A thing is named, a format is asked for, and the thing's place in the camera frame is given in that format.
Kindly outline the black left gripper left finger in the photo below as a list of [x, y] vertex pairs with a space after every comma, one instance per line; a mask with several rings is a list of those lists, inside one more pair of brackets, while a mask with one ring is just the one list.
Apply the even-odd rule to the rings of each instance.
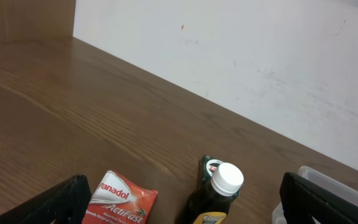
[[74, 175], [0, 215], [0, 224], [80, 224], [91, 191], [85, 175]]

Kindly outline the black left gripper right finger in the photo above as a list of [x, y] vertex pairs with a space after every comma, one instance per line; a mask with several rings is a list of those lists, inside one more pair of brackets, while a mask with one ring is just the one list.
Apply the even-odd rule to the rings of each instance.
[[288, 224], [358, 224], [358, 206], [294, 172], [284, 174], [280, 198]]

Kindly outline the red Panadol ActiFast packet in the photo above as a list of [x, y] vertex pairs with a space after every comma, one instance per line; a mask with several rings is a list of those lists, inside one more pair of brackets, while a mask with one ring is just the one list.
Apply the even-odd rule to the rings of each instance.
[[157, 199], [114, 171], [107, 171], [91, 197], [82, 224], [145, 224]]

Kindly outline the green Zam-Buk ointment box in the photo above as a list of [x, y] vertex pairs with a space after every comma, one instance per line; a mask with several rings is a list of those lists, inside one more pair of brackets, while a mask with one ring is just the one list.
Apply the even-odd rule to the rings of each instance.
[[203, 199], [235, 201], [244, 183], [241, 170], [234, 164], [204, 155], [198, 163], [197, 191]]

